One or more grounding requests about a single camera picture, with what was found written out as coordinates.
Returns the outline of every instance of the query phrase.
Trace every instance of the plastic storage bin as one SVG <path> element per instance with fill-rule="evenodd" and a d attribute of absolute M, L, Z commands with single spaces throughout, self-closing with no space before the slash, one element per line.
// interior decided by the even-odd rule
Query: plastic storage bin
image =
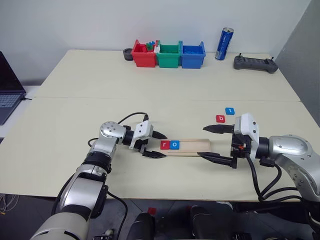
<path fill-rule="evenodd" d="M 158 40 L 155 41 L 154 47 L 158 45 L 158 42 Z M 145 44 L 135 40 L 131 54 L 137 67 L 154 68 L 156 66 L 157 59 L 156 53 L 154 52 L 154 47 L 152 50 L 148 51 Z"/>
<path fill-rule="evenodd" d="M 177 68 L 180 63 L 180 45 L 163 45 L 158 42 L 156 57 L 160 68 Z"/>
<path fill-rule="evenodd" d="M 179 42 L 181 48 L 181 65 L 183 69 L 199 69 L 204 63 L 206 56 L 205 45 L 202 41 L 199 46 L 183 45 Z"/>

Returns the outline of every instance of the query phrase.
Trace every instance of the green bin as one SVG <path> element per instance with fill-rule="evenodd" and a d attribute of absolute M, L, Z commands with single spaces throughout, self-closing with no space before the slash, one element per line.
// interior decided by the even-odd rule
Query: green bin
<path fill-rule="evenodd" d="M 159 50 L 156 53 L 160 68 L 177 68 L 180 63 L 181 49 L 177 45 L 163 45 L 159 41 Z"/>

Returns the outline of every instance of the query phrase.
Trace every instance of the game controller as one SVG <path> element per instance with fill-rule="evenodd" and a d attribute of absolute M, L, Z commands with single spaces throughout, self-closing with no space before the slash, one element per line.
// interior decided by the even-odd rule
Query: game controller
<path fill-rule="evenodd" d="M 278 66 L 273 61 L 273 57 L 271 59 L 258 59 L 258 58 L 250 58 L 243 57 L 241 53 L 234 58 L 233 67 L 235 69 L 260 69 L 266 70 L 270 74 L 273 74 L 277 71 Z"/>

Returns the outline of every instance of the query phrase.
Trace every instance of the laptop keyboard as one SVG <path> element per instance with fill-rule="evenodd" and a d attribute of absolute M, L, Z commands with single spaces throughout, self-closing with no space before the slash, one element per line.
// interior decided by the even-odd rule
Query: laptop keyboard
<path fill-rule="evenodd" d="M 0 108 L 12 108 L 20 97 L 20 94 L 0 95 Z"/>

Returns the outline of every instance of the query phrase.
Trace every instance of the energy drink can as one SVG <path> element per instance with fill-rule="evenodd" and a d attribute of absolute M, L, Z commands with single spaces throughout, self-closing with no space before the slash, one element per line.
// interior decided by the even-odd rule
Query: energy drink can
<path fill-rule="evenodd" d="M 227 54 L 228 46 L 230 43 L 230 40 L 232 38 L 232 35 L 234 34 L 234 30 L 230 27 L 225 27 L 222 30 L 220 42 L 218 45 L 218 49 L 215 53 L 215 58 L 218 60 L 224 60 Z"/>

